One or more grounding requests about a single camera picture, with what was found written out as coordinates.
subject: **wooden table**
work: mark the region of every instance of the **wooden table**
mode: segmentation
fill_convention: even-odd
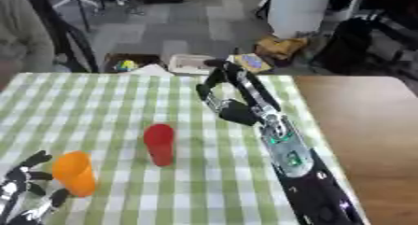
[[[415,95],[390,77],[296,81],[371,223],[418,224]]]

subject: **table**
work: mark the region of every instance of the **table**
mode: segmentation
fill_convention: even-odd
[[[297,77],[370,222],[418,223],[418,100],[390,77]]]
[[[99,189],[67,202],[49,224],[295,224],[258,128],[218,120],[194,91],[203,79],[18,75],[0,95],[0,174],[39,149],[91,154]],[[260,79],[363,214],[292,78]],[[231,85],[216,93],[237,95]],[[175,128],[172,166],[147,156],[141,134],[155,122]]]

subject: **bag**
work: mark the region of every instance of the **bag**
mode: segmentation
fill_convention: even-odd
[[[369,22],[362,19],[343,21],[328,44],[313,57],[311,65],[336,74],[351,75],[368,57],[371,30]]]

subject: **small object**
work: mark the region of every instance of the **small object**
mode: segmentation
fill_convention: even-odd
[[[254,74],[269,71],[272,69],[271,66],[269,66],[267,63],[264,63],[264,61],[255,53],[236,55],[234,56],[234,61],[238,65]]]
[[[174,130],[167,124],[154,124],[144,133],[144,143],[152,161],[158,166],[170,165],[173,161]]]
[[[91,161],[89,155],[82,151],[73,151],[58,158],[52,165],[52,175],[77,197],[94,193],[96,182]]]
[[[120,61],[114,67],[115,71],[117,72],[130,72],[138,68],[139,68],[139,65],[136,62],[131,61],[131,60]]]

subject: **checkered tablecloth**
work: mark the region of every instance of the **checkered tablecloth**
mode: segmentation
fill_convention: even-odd
[[[292,78],[260,79],[360,208]],[[48,224],[297,224],[257,128],[217,119],[194,91],[200,81],[19,75],[0,95],[0,172],[39,149],[55,157],[90,153],[97,191],[69,200]],[[238,96],[230,85],[216,93]],[[142,141],[144,129],[157,122],[176,132],[175,162],[164,168],[150,161]],[[48,192],[60,187],[46,186]],[[36,202],[28,195],[19,206]]]

